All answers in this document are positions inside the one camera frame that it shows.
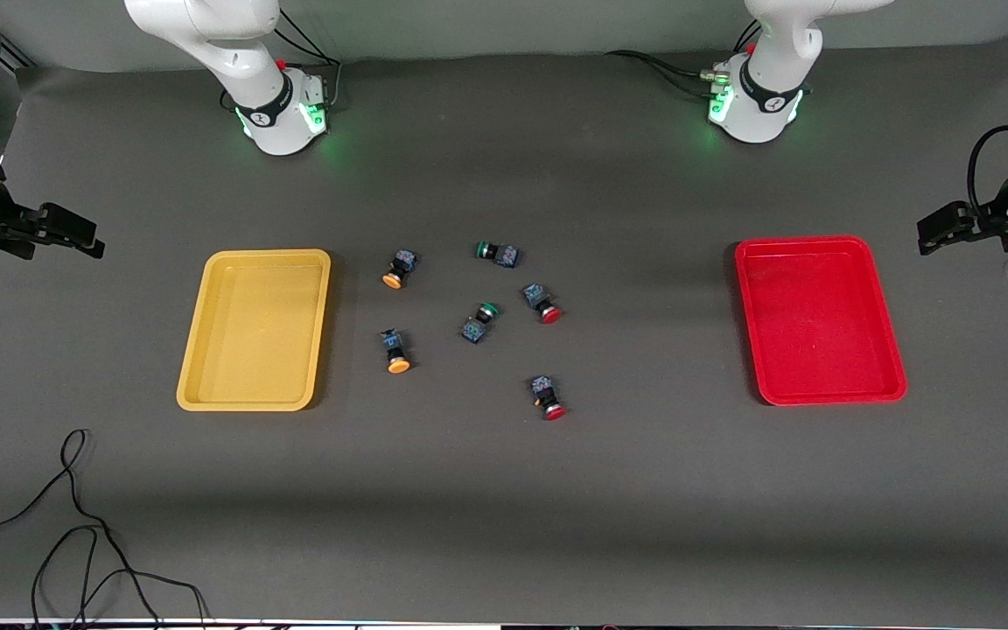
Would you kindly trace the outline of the yellow plastic tray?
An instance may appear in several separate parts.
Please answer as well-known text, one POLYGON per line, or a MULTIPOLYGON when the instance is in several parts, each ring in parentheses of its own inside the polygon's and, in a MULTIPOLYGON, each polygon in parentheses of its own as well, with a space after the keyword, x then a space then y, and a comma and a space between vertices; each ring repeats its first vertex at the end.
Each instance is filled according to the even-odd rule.
POLYGON ((296 412, 316 399, 331 257, 225 250, 205 263, 176 390, 191 412, 296 412))

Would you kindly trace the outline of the red push button switch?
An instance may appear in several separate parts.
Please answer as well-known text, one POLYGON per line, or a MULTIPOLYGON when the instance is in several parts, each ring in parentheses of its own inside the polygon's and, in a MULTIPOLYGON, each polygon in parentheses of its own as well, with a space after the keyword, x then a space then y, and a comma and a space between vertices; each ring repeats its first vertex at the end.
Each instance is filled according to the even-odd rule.
POLYGON ((536 376, 529 384, 535 404, 543 411, 544 418, 557 420, 565 415, 565 407, 555 390, 555 383, 547 375, 536 376))
POLYGON ((557 322, 563 316, 563 310, 553 303, 550 293, 543 284, 530 283, 521 288, 521 294, 528 307, 539 316, 540 322, 545 326, 557 322))

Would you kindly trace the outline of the yellow push button switch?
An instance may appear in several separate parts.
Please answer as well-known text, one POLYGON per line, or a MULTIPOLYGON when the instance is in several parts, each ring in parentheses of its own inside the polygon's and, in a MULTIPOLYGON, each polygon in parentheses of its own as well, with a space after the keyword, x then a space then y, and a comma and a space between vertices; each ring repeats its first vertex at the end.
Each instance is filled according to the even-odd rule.
POLYGON ((381 281, 392 290, 402 290, 407 283, 409 274, 417 268, 417 254, 408 248, 400 248, 395 252, 388 271, 381 276, 381 281))
POLYGON ((389 328, 380 333, 381 345, 387 355, 387 370, 389 374, 403 374, 412 367, 403 345, 403 335, 397 328, 389 328))

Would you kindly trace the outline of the red plastic tray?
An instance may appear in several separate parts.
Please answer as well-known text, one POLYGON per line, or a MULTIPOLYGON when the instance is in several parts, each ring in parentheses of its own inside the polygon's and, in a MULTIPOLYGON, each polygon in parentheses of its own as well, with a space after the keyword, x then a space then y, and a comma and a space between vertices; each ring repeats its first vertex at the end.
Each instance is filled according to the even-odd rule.
POLYGON ((753 375, 773 406, 895 403, 907 394, 879 269, 855 235, 759 238, 735 263, 753 375))

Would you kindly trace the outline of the dark aluminium frame rail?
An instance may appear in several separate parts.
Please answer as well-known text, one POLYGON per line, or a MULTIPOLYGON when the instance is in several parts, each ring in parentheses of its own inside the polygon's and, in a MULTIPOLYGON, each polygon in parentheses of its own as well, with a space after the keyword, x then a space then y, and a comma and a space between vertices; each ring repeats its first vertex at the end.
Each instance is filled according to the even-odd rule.
POLYGON ((19 69, 38 67, 39 64, 18 45, 0 32, 0 67, 15 74, 19 69))

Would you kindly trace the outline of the dark grey table mat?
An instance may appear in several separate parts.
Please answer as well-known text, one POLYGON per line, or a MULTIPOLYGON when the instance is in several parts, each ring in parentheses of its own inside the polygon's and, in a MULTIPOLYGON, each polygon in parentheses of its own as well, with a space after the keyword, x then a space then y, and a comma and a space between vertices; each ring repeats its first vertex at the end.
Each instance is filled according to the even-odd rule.
POLYGON ((0 256, 0 520, 84 428, 84 506, 219 617, 1008 627, 1005 257, 920 256, 915 233, 1008 123, 1008 39, 826 52, 760 147, 627 59, 345 75, 331 135, 286 159, 204 72, 20 75, 8 185, 108 250, 0 256), (824 235, 871 247, 898 402, 760 397, 733 254, 824 235), (185 411, 205 263, 260 249, 332 259, 316 399, 185 411), (400 249, 417 267, 392 290, 400 249))

